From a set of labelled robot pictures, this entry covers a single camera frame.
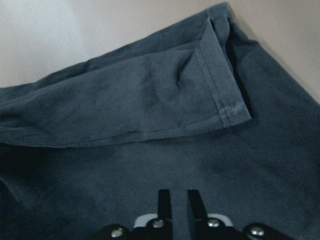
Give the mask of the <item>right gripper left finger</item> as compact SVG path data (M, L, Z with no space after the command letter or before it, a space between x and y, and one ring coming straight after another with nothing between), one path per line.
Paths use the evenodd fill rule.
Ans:
M172 226L172 204L169 189L158 191L157 219L165 225Z

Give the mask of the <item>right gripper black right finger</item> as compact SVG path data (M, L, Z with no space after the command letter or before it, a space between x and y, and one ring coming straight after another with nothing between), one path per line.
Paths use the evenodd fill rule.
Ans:
M207 211L204 206L200 192L195 189L187 191L187 215L190 225L208 219Z

